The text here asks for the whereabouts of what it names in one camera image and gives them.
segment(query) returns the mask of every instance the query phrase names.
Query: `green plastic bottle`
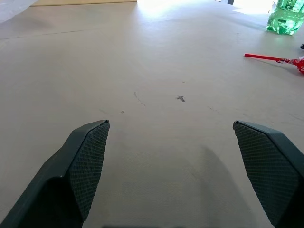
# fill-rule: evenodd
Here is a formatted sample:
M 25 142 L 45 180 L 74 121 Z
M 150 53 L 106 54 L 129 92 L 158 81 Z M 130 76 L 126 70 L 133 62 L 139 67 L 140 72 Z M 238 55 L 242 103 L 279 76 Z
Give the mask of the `green plastic bottle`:
M 292 35 L 299 30 L 303 20 L 304 0 L 279 0 L 268 19 L 267 30 Z

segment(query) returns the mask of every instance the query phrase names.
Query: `black plastic part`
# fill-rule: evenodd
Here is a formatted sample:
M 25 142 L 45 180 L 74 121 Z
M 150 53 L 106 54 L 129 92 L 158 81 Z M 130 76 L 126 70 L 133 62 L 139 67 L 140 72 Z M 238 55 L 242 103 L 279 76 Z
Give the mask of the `black plastic part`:
M 304 227 L 304 155 L 281 132 L 236 121 L 247 176 L 276 228 Z
M 40 168 L 0 228 L 80 228 L 100 179 L 110 124 L 74 130 Z

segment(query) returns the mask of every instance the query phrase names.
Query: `gray floor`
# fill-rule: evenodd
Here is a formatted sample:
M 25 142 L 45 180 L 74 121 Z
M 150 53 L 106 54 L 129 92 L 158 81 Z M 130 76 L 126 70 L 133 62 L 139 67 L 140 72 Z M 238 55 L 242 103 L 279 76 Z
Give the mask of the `gray floor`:
M 85 228 L 271 227 L 232 124 L 276 128 L 304 150 L 304 78 L 243 54 L 298 57 L 303 30 L 270 34 L 266 16 L 232 9 L 31 7 L 1 24 L 0 220 L 73 129 L 109 119 Z

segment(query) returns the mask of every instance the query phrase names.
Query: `floor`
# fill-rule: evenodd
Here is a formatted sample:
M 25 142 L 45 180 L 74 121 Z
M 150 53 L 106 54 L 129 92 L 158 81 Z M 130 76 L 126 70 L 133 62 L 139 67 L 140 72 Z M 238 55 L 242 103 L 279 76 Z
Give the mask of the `floor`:
M 0 220 L 73 129 L 109 119 L 85 228 L 272 227 L 232 124 L 304 150 L 304 79 L 243 54 L 298 57 L 303 30 L 267 33 L 263 15 L 210 0 L 159 3 L 30 7 L 0 25 Z

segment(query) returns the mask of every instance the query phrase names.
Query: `red object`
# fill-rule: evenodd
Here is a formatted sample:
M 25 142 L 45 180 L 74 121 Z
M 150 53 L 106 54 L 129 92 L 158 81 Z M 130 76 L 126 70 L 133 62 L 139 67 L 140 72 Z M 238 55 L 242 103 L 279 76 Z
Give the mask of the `red object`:
M 273 60 L 273 61 L 276 61 L 277 63 L 289 63 L 292 65 L 295 65 L 298 68 L 298 70 L 302 74 L 304 74 L 304 57 L 299 57 L 298 59 L 288 59 L 288 58 L 276 58 L 276 57 L 270 57 L 270 56 L 259 56 L 259 55 L 253 55 L 253 54 L 245 54 L 244 56 Z

